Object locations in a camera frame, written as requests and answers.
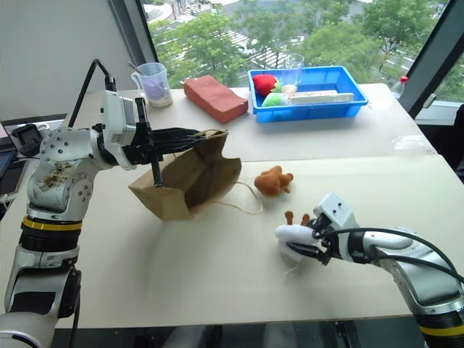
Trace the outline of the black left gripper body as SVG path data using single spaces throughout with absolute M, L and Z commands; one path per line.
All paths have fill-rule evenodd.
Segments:
M 129 162 L 133 165 L 146 165 L 150 163 L 154 186 L 161 187 L 162 174 L 159 160 L 162 159 L 162 155 L 156 152 L 153 130 L 146 113 L 145 99 L 142 97 L 135 98 L 135 103 L 138 113 L 136 132 L 131 143 L 124 146 L 123 150 Z

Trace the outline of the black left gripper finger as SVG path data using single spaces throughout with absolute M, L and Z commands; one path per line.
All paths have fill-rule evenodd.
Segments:
M 196 141 L 192 139 L 184 140 L 155 140 L 149 151 L 151 156 L 159 157 L 165 154 L 184 152 L 196 146 Z
M 198 141 L 198 130 L 188 128 L 164 128 L 151 130 L 149 137 L 153 141 Z

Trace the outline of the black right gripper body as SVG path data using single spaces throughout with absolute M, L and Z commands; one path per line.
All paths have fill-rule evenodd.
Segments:
M 312 237 L 318 240 L 322 247 L 326 248 L 324 258 L 319 261 L 327 266 L 332 258 L 340 258 L 339 237 L 331 227 L 331 220 L 325 214 L 320 214 L 319 217 L 322 217 L 322 232 L 319 236 Z

